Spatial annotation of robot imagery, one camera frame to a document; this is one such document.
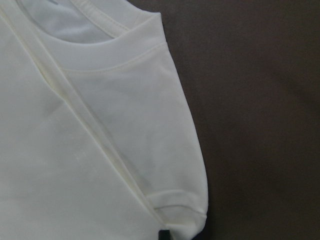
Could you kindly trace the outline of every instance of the t-shirt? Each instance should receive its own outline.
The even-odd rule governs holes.
[[[0,239],[190,240],[206,171],[161,14],[0,1]]]

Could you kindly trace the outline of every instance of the fabric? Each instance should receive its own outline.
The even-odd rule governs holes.
[[[320,239],[319,1],[129,1],[162,13],[198,133],[195,239]]]
[[[0,237],[192,239],[208,189],[161,15],[0,1]]]

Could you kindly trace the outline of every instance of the sleeve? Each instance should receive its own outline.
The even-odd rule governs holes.
[[[167,43],[74,86],[175,239],[193,238],[206,221],[207,178]]]

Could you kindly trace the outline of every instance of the brown fabric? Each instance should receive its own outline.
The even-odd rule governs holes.
[[[195,239],[320,239],[319,1],[130,2],[162,13],[196,125],[209,211]]]

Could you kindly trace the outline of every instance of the stitching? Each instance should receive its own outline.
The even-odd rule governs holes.
[[[194,208],[188,206],[188,205],[183,205],[183,204],[172,204],[172,205],[165,205],[165,206],[158,206],[158,207],[154,207],[155,210],[160,210],[160,209],[165,209],[165,208],[173,208],[173,207],[182,207],[182,208],[186,208],[191,210],[192,212],[195,212],[203,217],[206,217],[207,214],[200,212],[198,210],[195,210]]]
[[[113,18],[111,18],[109,15],[107,15],[105,12],[102,12],[100,9],[98,9],[95,5],[93,5],[90,1],[84,0],[82,2],[82,5],[87,5],[87,6],[81,6],[81,3],[79,3],[78,0],[70,0],[73,5],[84,15],[86,16],[93,24],[95,24],[97,27],[105,31],[107,34],[111,35],[112,37],[118,37],[119,34],[117,34],[114,31],[110,31],[107,26],[103,26],[98,20],[94,19],[92,17],[92,13],[89,13],[88,8],[91,8],[92,11],[96,12],[98,14],[99,18],[104,18],[106,21],[109,21],[111,24],[114,25],[114,27],[120,28],[121,31],[128,31],[129,28],[126,26],[120,24],[119,22],[115,21]]]
[[[120,64],[118,66],[113,66],[110,68],[105,68],[105,69],[101,69],[101,70],[72,70],[72,69],[67,69],[67,68],[63,68],[64,71],[68,72],[68,73],[73,73],[73,74],[85,74],[85,75],[90,75],[90,74],[101,74],[101,73],[109,73],[109,72],[114,72],[117,70],[121,70],[124,69],[126,67],[130,67],[132,65],[134,65],[136,62],[138,62],[139,60],[149,56],[151,53],[159,50],[162,47],[166,47],[167,43],[166,42],[162,42],[159,43],[158,45],[154,46],[153,48],[151,48],[150,50],[146,51],[145,53],[123,63]]]

